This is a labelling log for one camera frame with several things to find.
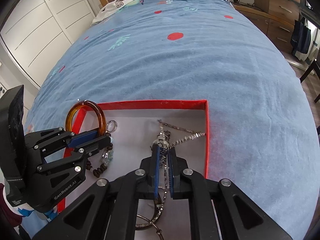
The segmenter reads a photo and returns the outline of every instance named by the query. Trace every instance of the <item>metal screw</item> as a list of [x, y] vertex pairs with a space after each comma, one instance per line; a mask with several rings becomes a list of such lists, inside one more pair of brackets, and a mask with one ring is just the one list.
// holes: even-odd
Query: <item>metal screw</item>
[[138, 176], [143, 176], [144, 174], [146, 174], [145, 170], [143, 169], [138, 169], [134, 173]]
[[231, 185], [231, 181], [229, 179], [222, 179], [221, 184], [225, 187], [229, 187]]
[[99, 187], [103, 187], [108, 184], [108, 181], [106, 179], [98, 179], [96, 183]]
[[192, 169], [184, 169], [183, 170], [183, 174], [185, 174], [185, 175], [192, 175], [192, 173], [193, 173]]

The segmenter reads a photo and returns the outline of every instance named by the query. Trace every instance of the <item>amber bangle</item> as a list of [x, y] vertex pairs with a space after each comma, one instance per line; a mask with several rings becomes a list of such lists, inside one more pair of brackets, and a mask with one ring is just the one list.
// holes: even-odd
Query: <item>amber bangle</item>
[[90, 107], [97, 115], [99, 121], [99, 131], [97, 137], [100, 137], [106, 133], [107, 122], [104, 116], [104, 113], [100, 106], [98, 106], [95, 102], [85, 100], [77, 102], [69, 111], [66, 118], [66, 131], [72, 132], [72, 120], [75, 116], [76, 112], [82, 108], [88, 106]]

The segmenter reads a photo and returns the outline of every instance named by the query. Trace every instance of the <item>bed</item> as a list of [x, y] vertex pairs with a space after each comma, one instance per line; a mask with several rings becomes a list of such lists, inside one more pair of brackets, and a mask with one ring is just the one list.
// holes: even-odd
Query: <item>bed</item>
[[64, 126], [85, 99], [207, 99], [208, 178], [230, 178], [303, 239], [320, 184], [311, 109], [282, 54], [228, 0], [135, 0], [91, 27], [47, 76], [25, 132]]

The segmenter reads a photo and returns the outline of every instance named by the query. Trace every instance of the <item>maroon fabric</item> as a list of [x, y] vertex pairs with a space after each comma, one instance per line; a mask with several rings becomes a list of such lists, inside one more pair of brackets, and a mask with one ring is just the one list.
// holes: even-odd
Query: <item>maroon fabric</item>
[[4, 216], [7, 218], [7, 220], [9, 221], [9, 223], [13, 227], [17, 227], [22, 222], [22, 216], [19, 216], [19, 215], [13, 213], [9, 209], [9, 207], [7, 206], [7, 204], [5, 203], [4, 198], [3, 198], [3, 194], [2, 194], [3, 190], [4, 190], [4, 185], [2, 183], [0, 183], [0, 209], [1, 209], [1, 212], [4, 214]]

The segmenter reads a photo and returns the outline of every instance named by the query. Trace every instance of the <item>wooden dresser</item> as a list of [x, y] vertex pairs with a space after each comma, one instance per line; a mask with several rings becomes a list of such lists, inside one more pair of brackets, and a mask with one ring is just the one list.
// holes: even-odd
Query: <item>wooden dresser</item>
[[264, 12], [245, 6], [235, 9], [256, 25], [281, 51], [291, 53], [290, 44], [295, 20], [299, 19], [300, 0], [254, 0], [254, 5]]

